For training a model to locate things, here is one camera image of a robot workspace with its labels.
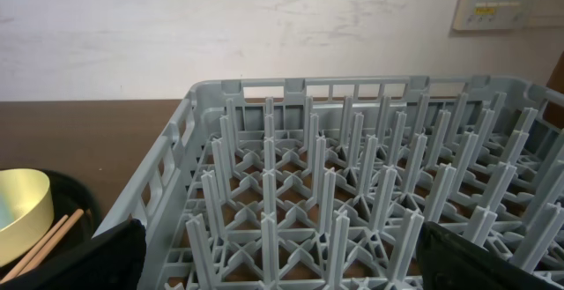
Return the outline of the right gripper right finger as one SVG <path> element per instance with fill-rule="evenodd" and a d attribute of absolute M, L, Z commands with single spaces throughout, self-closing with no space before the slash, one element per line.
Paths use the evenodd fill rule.
<path fill-rule="evenodd" d="M 416 260 L 424 290 L 549 290 L 556 287 L 429 221 L 419 231 Z"/>

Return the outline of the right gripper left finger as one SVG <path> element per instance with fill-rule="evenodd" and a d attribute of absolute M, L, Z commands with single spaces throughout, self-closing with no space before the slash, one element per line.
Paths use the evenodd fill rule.
<path fill-rule="evenodd" d="M 146 256 L 145 226 L 129 219 L 1 285 L 3 290 L 136 290 Z"/>

